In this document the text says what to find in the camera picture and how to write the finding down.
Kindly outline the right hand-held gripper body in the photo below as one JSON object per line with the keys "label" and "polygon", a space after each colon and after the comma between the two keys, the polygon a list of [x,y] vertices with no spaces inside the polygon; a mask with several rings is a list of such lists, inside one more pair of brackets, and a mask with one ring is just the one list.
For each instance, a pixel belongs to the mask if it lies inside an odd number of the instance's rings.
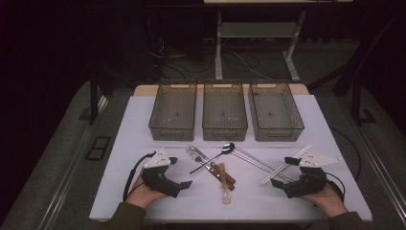
{"label": "right hand-held gripper body", "polygon": [[316,194],[322,191],[327,184],[334,188],[339,196],[342,196],[339,187],[327,179],[327,173],[323,170],[323,166],[340,163],[341,158],[316,153],[306,153],[304,156],[295,158],[302,158],[298,166],[302,175],[299,180],[284,184],[282,190],[288,198]]}

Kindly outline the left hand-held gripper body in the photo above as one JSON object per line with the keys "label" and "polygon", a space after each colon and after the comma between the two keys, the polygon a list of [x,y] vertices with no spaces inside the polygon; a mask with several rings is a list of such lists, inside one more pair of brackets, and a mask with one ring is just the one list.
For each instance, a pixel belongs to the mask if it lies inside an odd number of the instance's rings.
{"label": "left hand-held gripper body", "polygon": [[182,190],[180,184],[175,183],[165,176],[165,172],[171,166],[170,156],[164,149],[154,152],[152,157],[144,164],[142,178],[145,184],[153,191],[167,196],[177,197]]}

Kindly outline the wooden-handled metal fork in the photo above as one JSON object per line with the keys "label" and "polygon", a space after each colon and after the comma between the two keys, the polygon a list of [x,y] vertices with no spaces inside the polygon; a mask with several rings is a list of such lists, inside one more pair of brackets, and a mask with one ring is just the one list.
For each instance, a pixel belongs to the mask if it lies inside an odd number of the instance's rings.
{"label": "wooden-handled metal fork", "polygon": [[201,152],[198,148],[196,148],[194,146],[187,146],[186,153],[191,159],[196,155],[199,155],[204,158],[208,158],[203,152]]}

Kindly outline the wooden-handled metal knife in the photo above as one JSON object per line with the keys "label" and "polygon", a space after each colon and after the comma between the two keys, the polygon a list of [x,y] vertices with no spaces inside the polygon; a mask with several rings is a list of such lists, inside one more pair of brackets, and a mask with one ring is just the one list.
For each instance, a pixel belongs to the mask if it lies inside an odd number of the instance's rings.
{"label": "wooden-handled metal knife", "polygon": [[[208,158],[201,157],[199,155],[194,156],[193,158],[194,162],[197,162],[201,165],[204,163],[208,162]],[[219,172],[219,167],[217,166],[216,163],[211,163],[209,165],[206,165],[206,169],[208,172],[210,172],[217,180],[221,180],[221,175]],[[235,188],[235,183],[236,181],[227,173],[225,173],[225,178],[226,178],[226,184],[228,185],[229,189],[232,191]]]}

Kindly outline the small light wooden spoon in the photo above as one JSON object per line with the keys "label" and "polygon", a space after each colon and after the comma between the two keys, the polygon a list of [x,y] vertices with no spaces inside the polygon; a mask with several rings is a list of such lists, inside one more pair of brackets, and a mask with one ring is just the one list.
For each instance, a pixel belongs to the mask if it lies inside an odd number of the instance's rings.
{"label": "small light wooden spoon", "polygon": [[227,184],[227,179],[226,179],[226,172],[225,172],[225,166],[223,163],[218,164],[219,167],[219,172],[220,172],[220,179],[221,179],[221,190],[222,190],[222,203],[224,205],[229,205],[232,201],[232,197],[229,193],[229,187]]}

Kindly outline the smoky translucent plastic bin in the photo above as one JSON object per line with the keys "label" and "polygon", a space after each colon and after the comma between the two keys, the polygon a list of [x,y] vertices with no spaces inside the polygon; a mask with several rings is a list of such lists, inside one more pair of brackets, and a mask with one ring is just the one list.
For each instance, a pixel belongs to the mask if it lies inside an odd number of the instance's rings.
{"label": "smoky translucent plastic bin", "polygon": [[193,141],[197,82],[162,80],[148,127],[155,141]]}
{"label": "smoky translucent plastic bin", "polygon": [[241,81],[204,81],[202,128],[205,141],[245,140],[248,121]]}
{"label": "smoky translucent plastic bin", "polygon": [[256,141],[298,140],[305,125],[287,83],[252,80],[248,98]]}

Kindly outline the shiny metal spoon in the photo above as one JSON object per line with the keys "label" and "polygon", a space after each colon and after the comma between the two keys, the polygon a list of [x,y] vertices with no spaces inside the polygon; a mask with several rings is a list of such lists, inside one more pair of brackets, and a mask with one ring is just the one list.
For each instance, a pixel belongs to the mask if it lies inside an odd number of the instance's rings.
{"label": "shiny metal spoon", "polygon": [[229,153],[231,153],[234,149],[235,149],[235,144],[234,144],[234,143],[225,144],[225,145],[222,147],[220,154],[218,154],[218,155],[215,156],[214,158],[208,160],[207,162],[205,162],[203,165],[201,165],[201,166],[198,167],[197,169],[191,171],[191,174],[197,173],[197,172],[200,171],[202,168],[204,168],[204,167],[210,165],[210,164],[211,164],[213,161],[215,161],[215,159],[216,159],[217,157],[219,157],[220,155],[229,154]]}

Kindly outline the person's left hand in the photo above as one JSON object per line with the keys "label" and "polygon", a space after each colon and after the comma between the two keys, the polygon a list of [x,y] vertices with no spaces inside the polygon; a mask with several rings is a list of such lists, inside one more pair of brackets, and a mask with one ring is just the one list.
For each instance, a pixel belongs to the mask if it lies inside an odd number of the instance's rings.
{"label": "person's left hand", "polygon": [[145,185],[143,178],[139,176],[125,202],[146,209],[153,202],[164,197],[167,195],[151,190]]}

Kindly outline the person's right hand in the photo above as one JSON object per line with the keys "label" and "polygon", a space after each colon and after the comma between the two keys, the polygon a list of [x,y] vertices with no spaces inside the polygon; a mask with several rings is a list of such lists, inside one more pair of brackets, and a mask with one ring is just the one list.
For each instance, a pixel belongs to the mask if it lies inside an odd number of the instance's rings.
{"label": "person's right hand", "polygon": [[316,194],[303,195],[302,199],[310,201],[329,219],[348,212],[340,196],[329,184]]}

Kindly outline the black metal stand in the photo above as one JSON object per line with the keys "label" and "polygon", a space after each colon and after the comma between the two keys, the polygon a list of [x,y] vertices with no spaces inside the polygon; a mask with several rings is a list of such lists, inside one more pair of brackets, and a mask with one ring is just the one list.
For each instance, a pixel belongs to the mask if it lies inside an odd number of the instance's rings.
{"label": "black metal stand", "polygon": [[361,70],[366,63],[366,59],[362,58],[353,72],[353,85],[351,96],[351,118],[360,127],[363,124],[375,123],[375,118],[368,109],[361,108],[361,86],[362,76]]}

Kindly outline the aluminium floor rail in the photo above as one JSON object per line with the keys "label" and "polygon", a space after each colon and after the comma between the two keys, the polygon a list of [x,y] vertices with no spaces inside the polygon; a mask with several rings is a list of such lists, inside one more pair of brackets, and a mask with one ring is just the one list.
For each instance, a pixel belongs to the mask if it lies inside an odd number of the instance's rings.
{"label": "aluminium floor rail", "polygon": [[88,125],[80,136],[79,143],[74,151],[73,159],[69,164],[66,173],[62,176],[59,185],[56,187],[56,191],[52,195],[51,202],[46,209],[46,212],[39,223],[37,230],[52,230],[57,216],[69,194],[70,188],[74,183],[75,177],[78,173],[78,168],[81,161],[84,159],[84,155],[87,152],[88,145],[90,144],[97,125],[100,122],[101,115],[105,111],[108,105],[108,99],[105,96],[101,96],[97,100],[96,104],[96,119],[91,125]]}
{"label": "aluminium floor rail", "polygon": [[406,137],[393,126],[364,124],[355,130],[378,180],[406,224]]}

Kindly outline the white desk frame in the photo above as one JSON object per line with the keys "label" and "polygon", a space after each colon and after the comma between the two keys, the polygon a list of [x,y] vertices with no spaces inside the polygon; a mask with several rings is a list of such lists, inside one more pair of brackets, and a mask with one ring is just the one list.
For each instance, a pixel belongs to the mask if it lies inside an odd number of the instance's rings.
{"label": "white desk frame", "polygon": [[[216,18],[215,78],[217,80],[223,79],[221,45],[223,38],[289,38],[290,44],[282,52],[282,58],[290,79],[298,81],[300,77],[292,56],[299,40],[306,13],[316,8],[334,5],[346,6],[352,2],[353,0],[203,0],[205,7],[219,7]],[[294,21],[287,22],[224,22],[222,14],[225,12],[226,7],[237,7],[239,10],[297,7],[299,13]]]}

